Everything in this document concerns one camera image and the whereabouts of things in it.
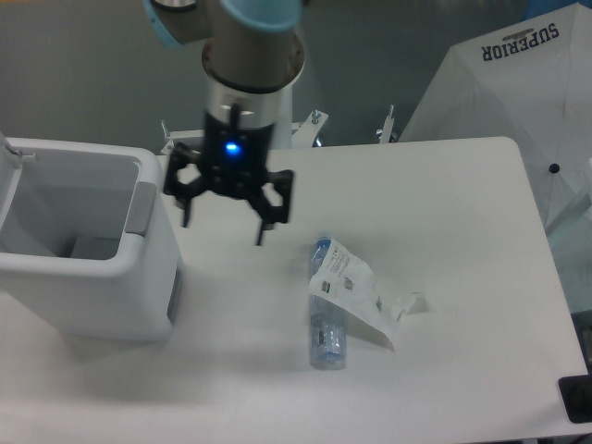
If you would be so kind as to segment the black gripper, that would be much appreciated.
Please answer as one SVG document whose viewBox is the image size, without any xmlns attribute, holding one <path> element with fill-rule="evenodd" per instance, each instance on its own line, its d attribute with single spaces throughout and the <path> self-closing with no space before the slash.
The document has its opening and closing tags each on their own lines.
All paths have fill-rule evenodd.
<svg viewBox="0 0 592 444">
<path fill-rule="evenodd" d="M 233 109 L 228 122 L 207 113 L 204 139 L 199 153 L 185 142 L 175 142 L 166 165 L 163 194 L 173 196 L 182 210 L 181 226 L 191 222 L 192 200 L 206 191 L 236 200 L 245 200 L 259 215 L 255 245 L 262 246 L 265 232 L 276 224 L 290 222 L 295 172 L 290 169 L 267 171 L 266 161 L 275 126 L 247 129 Z M 197 176 L 185 183 L 179 173 L 194 166 Z M 272 203 L 264 186 L 270 184 L 280 202 Z"/>
</svg>

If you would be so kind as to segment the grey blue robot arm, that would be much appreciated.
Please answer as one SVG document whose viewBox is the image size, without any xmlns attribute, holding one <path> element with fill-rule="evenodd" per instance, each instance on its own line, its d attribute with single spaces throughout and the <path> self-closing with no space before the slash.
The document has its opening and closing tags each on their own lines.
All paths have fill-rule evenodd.
<svg viewBox="0 0 592 444">
<path fill-rule="evenodd" d="M 165 45 L 202 41 L 208 79 L 203 137 L 176 139 L 163 192 L 191 221 L 194 198 L 211 191 L 245 201 L 265 233 L 290 220 L 295 173 L 271 171 L 281 93 L 300 74 L 295 28 L 300 1 L 146 1 L 147 18 Z"/>
</svg>

